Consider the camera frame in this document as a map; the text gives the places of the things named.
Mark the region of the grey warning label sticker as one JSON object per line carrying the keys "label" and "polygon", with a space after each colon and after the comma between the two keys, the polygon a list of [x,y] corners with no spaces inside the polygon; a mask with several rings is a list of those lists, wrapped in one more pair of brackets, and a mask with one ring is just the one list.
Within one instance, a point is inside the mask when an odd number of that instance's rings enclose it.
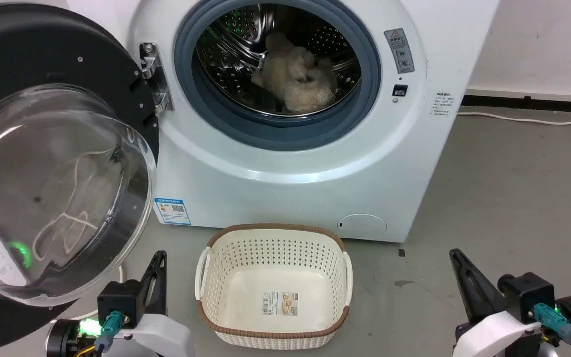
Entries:
{"label": "grey warning label sticker", "polygon": [[385,30],[384,35],[394,57],[397,73],[408,74],[414,72],[414,59],[403,28]]}

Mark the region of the paper product label sticker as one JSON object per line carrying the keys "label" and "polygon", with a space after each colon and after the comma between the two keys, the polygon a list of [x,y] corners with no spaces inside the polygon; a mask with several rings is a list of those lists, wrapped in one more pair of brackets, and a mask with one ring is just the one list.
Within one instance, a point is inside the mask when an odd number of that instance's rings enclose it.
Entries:
{"label": "paper product label sticker", "polygon": [[298,316],[300,294],[294,292],[263,292],[261,314],[265,316]]}

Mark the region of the blue energy label sticker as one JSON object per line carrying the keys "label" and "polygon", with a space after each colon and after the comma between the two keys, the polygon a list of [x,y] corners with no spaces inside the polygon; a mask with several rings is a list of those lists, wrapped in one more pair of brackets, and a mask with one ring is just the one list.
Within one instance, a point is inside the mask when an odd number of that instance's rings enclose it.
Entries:
{"label": "blue energy label sticker", "polygon": [[191,226],[183,200],[156,197],[154,199],[156,215],[161,224]]}

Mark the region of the white front-load washing machine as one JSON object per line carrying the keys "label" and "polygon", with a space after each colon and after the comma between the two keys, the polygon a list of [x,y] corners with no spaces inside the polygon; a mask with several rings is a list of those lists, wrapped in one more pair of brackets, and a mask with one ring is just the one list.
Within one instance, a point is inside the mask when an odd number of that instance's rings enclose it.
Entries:
{"label": "white front-load washing machine", "polygon": [[[192,109],[177,81],[177,30],[200,0],[66,0],[140,61],[160,51],[173,111],[159,115],[156,197],[180,199],[193,226],[284,223],[336,234],[345,216],[380,217],[376,241],[404,242],[430,184],[500,0],[340,0],[378,49],[381,84],[365,119],[342,138],[304,151],[270,151],[229,138]],[[385,30],[403,28],[415,71],[398,74]],[[394,84],[407,84],[394,97]],[[451,93],[447,116],[430,115]]]}

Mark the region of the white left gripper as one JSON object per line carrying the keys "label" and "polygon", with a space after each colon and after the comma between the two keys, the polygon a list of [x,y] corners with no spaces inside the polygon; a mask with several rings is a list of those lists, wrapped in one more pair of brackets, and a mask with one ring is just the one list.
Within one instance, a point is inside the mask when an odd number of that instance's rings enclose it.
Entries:
{"label": "white left gripper", "polygon": [[195,357],[191,330],[167,317],[167,253],[158,250],[140,280],[145,314],[113,341],[113,357]]}

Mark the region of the round white filter cover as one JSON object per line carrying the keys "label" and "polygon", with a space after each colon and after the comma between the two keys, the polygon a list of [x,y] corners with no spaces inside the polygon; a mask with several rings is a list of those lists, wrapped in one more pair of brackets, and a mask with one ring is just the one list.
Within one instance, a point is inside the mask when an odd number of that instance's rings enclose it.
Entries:
{"label": "round white filter cover", "polygon": [[386,230],[387,223],[383,219],[367,213],[342,217],[336,224],[336,234],[342,238],[377,240]]}

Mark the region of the perforated steel washer drum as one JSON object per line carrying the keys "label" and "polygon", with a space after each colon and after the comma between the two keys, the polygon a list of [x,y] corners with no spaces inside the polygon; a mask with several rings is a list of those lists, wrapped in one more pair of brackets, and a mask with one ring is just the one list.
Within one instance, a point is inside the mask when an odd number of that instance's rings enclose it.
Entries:
{"label": "perforated steel washer drum", "polygon": [[297,117],[274,95],[252,83],[253,74],[263,68],[267,57],[266,39],[274,32],[310,50],[315,61],[330,62],[336,80],[335,104],[351,97],[362,70],[351,43],[338,29],[298,7],[252,3],[216,18],[195,46],[204,73],[228,100],[259,115]]}

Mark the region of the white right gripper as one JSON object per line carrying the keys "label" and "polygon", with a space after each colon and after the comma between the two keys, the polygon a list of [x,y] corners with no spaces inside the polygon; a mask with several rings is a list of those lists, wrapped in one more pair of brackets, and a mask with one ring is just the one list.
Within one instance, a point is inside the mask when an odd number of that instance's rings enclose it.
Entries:
{"label": "white right gripper", "polygon": [[458,339],[453,357],[494,357],[525,332],[541,327],[538,321],[525,324],[504,311],[504,296],[460,249],[451,249],[449,257],[468,322],[476,324]]}

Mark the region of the beige fluffy plush toy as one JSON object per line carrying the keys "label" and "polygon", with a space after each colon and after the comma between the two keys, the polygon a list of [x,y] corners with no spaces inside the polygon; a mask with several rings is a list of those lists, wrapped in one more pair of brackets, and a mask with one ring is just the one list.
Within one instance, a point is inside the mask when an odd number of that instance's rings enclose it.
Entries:
{"label": "beige fluffy plush toy", "polygon": [[270,92],[290,113],[322,110],[336,101],[336,77],[328,58],[315,59],[305,47],[298,47],[285,34],[267,35],[263,67],[251,81]]}

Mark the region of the white laundry basket brown rim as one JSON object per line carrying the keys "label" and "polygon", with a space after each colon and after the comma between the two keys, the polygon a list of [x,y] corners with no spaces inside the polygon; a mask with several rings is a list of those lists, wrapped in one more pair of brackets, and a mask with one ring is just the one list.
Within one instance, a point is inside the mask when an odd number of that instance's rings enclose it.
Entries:
{"label": "white laundry basket brown rim", "polygon": [[[265,316],[263,292],[300,294],[298,316]],[[333,232],[294,224],[242,224],[217,232],[195,273],[200,319],[222,341],[260,350],[327,344],[350,312],[353,267]]]}

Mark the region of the small printed text label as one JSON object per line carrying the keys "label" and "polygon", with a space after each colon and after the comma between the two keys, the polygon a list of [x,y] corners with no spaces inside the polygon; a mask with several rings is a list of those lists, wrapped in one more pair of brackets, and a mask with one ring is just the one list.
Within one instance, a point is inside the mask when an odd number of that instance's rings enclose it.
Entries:
{"label": "small printed text label", "polygon": [[455,99],[451,93],[439,91],[435,94],[433,104],[431,105],[430,115],[447,116],[450,114]]}

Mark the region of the black baseboard strip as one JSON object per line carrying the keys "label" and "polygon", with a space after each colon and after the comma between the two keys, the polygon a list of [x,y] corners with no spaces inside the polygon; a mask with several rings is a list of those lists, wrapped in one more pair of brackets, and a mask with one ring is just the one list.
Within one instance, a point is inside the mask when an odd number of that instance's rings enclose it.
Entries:
{"label": "black baseboard strip", "polygon": [[517,98],[507,98],[507,97],[465,95],[461,104],[463,106],[472,106],[472,107],[513,108],[513,109],[526,109],[526,110],[571,112],[571,101],[539,100],[539,99],[533,99],[531,96],[525,96],[521,99],[517,99]]}

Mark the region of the black round glass washer door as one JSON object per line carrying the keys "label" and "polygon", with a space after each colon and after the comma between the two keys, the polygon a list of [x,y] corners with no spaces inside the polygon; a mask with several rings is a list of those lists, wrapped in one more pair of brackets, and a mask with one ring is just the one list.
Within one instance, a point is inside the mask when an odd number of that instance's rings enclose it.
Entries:
{"label": "black round glass washer door", "polygon": [[0,348],[65,312],[132,251],[152,210],[156,94],[70,10],[0,4]]}

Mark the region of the metal door hinge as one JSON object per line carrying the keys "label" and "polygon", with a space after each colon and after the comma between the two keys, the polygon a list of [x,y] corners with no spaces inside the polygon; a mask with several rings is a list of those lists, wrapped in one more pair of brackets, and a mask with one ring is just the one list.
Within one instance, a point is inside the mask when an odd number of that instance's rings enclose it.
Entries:
{"label": "metal door hinge", "polygon": [[140,44],[141,72],[150,90],[153,92],[156,114],[173,111],[174,104],[167,83],[167,76],[162,63],[162,57],[155,43]]}

